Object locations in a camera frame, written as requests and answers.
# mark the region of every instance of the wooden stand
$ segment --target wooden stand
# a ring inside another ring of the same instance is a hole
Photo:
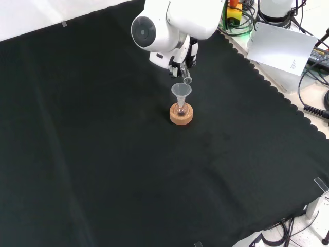
[[[171,120],[171,122],[173,122],[176,125],[187,125],[190,121],[192,121],[193,108],[189,104],[187,104],[187,103],[185,103],[185,104],[189,108],[189,113],[183,117],[179,117],[174,113],[174,109],[175,109],[175,106],[177,105],[177,103],[173,104],[170,107],[170,110],[169,110],[170,120]]]

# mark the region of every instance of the table surface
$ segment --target table surface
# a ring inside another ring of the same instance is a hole
[[[329,28],[329,23],[327,21],[327,10],[329,8],[329,1],[319,0],[319,1],[307,1],[306,6],[304,7],[304,17],[302,26],[314,34],[316,37],[320,38],[325,34],[327,28]],[[301,13],[299,12],[296,17],[297,21],[301,19]],[[227,37],[236,49],[244,56],[247,56],[247,42],[248,37]],[[320,45],[319,48],[325,49],[325,46]],[[275,86],[284,96],[291,101],[292,104],[296,105],[299,110],[303,111],[305,116],[309,118],[319,131],[323,132],[326,135],[326,138],[329,138],[329,126],[328,120],[314,116],[313,114],[308,113],[303,110],[303,105],[299,100],[297,93],[286,93],[276,80],[271,77],[265,69],[256,62],[253,64],[257,67],[260,73],[269,80],[273,86]],[[311,86],[308,86],[301,90],[301,96],[305,103],[313,107],[324,109],[323,98],[329,88],[324,87],[320,83],[314,83]]]
[[[142,8],[1,43],[0,245],[232,247],[329,181],[327,140],[222,35],[173,125],[175,81],[131,39]]]

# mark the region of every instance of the test tube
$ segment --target test tube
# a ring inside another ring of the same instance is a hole
[[[185,62],[180,65],[180,72],[181,72],[181,76],[183,77],[183,83],[191,84],[192,78],[191,78],[189,70],[187,69]]]

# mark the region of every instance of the white wall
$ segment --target white wall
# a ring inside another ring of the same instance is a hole
[[[128,0],[0,0],[0,41]]]

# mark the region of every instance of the table leg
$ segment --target table leg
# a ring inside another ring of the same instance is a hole
[[[322,240],[322,244],[323,244],[323,245],[328,245],[328,244],[329,244],[329,231],[328,231],[328,233],[327,233],[326,238],[324,238],[324,239]]]

